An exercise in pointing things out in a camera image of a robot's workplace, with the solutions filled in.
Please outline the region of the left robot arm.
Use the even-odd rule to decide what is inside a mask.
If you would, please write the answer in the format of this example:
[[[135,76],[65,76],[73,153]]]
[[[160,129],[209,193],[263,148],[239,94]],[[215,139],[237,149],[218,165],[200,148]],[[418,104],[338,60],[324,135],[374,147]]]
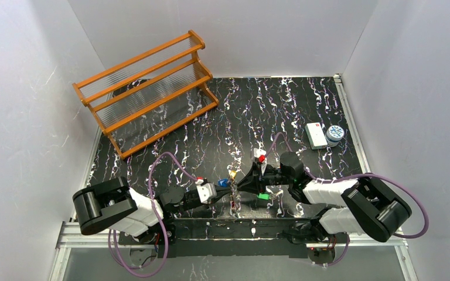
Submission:
[[[160,228],[159,218],[164,221],[173,214],[213,204],[230,193],[229,186],[199,178],[190,191],[167,188],[151,199],[130,187],[125,177],[117,177],[77,191],[72,201],[83,235],[113,229],[139,238]]]

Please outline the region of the green key tag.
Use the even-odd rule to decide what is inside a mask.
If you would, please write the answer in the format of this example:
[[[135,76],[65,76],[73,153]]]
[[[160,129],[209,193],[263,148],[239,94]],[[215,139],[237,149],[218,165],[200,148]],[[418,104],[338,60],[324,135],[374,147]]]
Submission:
[[[260,193],[257,194],[257,198],[260,200],[276,200],[278,197],[277,194],[271,194],[271,193]]]

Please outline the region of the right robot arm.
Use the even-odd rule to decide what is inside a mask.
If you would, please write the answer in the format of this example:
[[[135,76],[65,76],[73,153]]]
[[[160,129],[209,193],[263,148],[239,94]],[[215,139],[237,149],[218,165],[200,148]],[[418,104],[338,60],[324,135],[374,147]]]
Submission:
[[[326,206],[309,222],[285,232],[288,238],[322,241],[332,235],[356,233],[386,242],[412,215],[406,201],[377,176],[316,178],[294,152],[283,153],[279,167],[267,164],[265,155],[259,155],[237,183],[237,190],[260,195],[268,186],[287,186],[297,202]]]

